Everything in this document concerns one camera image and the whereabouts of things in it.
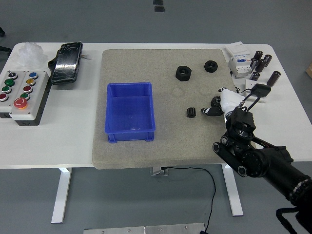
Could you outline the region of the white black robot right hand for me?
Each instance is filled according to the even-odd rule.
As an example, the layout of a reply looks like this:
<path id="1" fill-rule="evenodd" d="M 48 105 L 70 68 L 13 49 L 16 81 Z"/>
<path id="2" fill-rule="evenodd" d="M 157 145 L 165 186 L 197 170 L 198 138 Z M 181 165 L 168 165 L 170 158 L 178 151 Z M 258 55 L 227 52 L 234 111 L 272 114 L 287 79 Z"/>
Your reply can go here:
<path id="1" fill-rule="evenodd" d="M 220 95 L 212 98 L 211 106 L 209 108 L 202 108 L 201 113 L 207 116 L 223 116 L 226 122 L 235 107 L 237 107 L 242 100 L 242 95 L 223 87 Z"/>

